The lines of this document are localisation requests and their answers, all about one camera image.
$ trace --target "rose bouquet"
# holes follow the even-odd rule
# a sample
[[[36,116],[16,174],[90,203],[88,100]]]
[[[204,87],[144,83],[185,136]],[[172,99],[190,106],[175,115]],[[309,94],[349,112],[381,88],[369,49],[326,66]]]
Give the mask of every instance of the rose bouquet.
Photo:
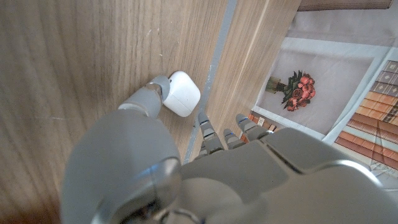
[[[311,78],[310,74],[298,71],[298,74],[294,72],[294,75],[289,77],[288,85],[271,77],[267,83],[266,90],[274,93],[277,91],[283,92],[285,97],[282,100],[282,104],[286,103],[284,109],[295,111],[299,107],[305,107],[311,103],[310,99],[315,96],[314,84],[315,80]]]

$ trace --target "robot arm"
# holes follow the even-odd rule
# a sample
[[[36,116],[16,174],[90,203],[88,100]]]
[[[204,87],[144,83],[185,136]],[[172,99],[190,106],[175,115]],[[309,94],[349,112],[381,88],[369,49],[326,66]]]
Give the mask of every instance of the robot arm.
[[[153,79],[83,136],[65,171],[62,222],[121,223],[133,213],[138,220],[174,200],[179,153],[157,119],[169,88],[167,77]]]
[[[370,171],[294,129],[276,132],[239,114],[250,140],[205,114],[200,155],[184,166],[157,116],[170,90],[157,77],[102,117],[74,148],[62,189],[62,222],[395,223],[397,205]],[[154,214],[165,210],[158,222]]]

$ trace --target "white frame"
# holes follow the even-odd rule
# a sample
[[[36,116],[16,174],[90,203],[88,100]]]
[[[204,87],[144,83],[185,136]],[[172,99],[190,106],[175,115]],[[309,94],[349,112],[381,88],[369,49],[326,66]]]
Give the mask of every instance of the white frame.
[[[282,43],[281,49],[283,50],[294,50],[298,52],[308,53],[308,54],[322,54],[333,57],[366,57],[373,58],[366,74],[359,83],[357,89],[355,90],[353,96],[347,102],[344,110],[341,112],[337,121],[334,123],[333,127],[327,135],[321,134],[310,128],[307,128],[301,124],[293,122],[287,118],[281,117],[270,111],[265,110],[257,106],[259,100],[262,98],[262,93],[265,90],[266,84],[271,72],[266,77],[261,92],[257,97],[256,104],[253,111],[274,120],[286,127],[295,128],[301,130],[319,140],[322,140],[326,144],[332,145],[336,138],[346,126],[347,122],[354,115],[356,109],[361,104],[362,100],[365,98],[366,93],[371,89],[373,83],[376,81],[381,70],[385,66],[388,60],[398,60],[398,48],[394,47],[383,47],[376,45],[366,45],[366,44],[352,44],[352,43],[342,43],[333,42],[327,40],[312,40],[312,39],[301,39],[286,37]]]

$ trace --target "small white object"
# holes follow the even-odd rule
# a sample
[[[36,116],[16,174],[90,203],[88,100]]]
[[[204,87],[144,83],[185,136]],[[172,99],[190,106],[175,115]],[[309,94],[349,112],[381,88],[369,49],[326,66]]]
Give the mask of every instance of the small white object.
[[[260,117],[260,118],[259,118],[259,121],[257,122],[257,125],[259,125],[259,126],[262,127],[262,125],[264,124],[264,121],[265,121],[265,119],[262,118],[262,117]]]
[[[181,117],[190,115],[200,99],[198,87],[183,71],[173,73],[169,79],[170,93],[163,104]]]

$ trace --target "wooden floor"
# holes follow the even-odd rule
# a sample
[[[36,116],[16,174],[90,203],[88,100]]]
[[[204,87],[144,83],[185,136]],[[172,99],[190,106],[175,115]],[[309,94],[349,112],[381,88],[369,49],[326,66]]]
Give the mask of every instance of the wooden floor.
[[[152,78],[183,70],[202,90],[227,3],[3,1],[0,223],[59,223],[60,186],[73,146]],[[299,4],[237,3],[206,105],[218,131],[254,105]],[[165,108],[160,114],[181,157],[194,114],[180,118]]]

